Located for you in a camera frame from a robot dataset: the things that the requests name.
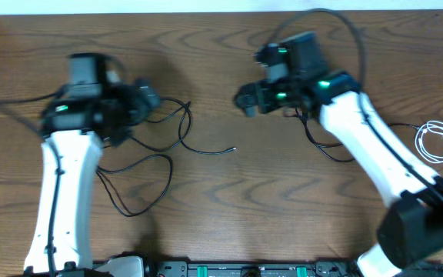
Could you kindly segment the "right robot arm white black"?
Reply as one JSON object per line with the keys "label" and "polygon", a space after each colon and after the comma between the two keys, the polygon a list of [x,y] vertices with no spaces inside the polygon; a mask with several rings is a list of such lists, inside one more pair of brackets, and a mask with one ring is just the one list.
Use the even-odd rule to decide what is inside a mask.
{"label": "right robot arm white black", "polygon": [[443,176],[418,159],[375,111],[361,84],[325,61],[315,34],[268,43],[255,53],[265,77],[243,85],[248,116],[299,108],[317,119],[364,169],[387,209],[377,242],[356,262],[363,276],[394,276],[443,249]]}

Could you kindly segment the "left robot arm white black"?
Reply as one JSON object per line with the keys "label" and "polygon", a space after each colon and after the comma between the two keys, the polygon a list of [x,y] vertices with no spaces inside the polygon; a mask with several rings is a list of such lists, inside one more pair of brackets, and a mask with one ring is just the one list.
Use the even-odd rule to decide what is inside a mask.
{"label": "left robot arm white black", "polygon": [[93,178],[105,142],[119,146],[131,128],[159,107],[144,80],[129,85],[115,76],[112,57],[72,54],[69,80],[42,114],[43,176],[25,276],[142,276],[136,255],[97,265],[92,258],[90,215]]}

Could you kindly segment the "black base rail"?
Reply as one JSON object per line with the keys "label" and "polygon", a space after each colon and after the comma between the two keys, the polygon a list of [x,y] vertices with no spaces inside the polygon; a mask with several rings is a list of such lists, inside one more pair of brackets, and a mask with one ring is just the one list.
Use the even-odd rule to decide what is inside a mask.
{"label": "black base rail", "polygon": [[107,261],[93,262],[96,270],[127,276],[117,259],[142,260],[141,276],[154,277],[362,277],[357,264],[339,259],[304,262],[192,262],[188,259],[153,259],[136,253],[122,253]]}

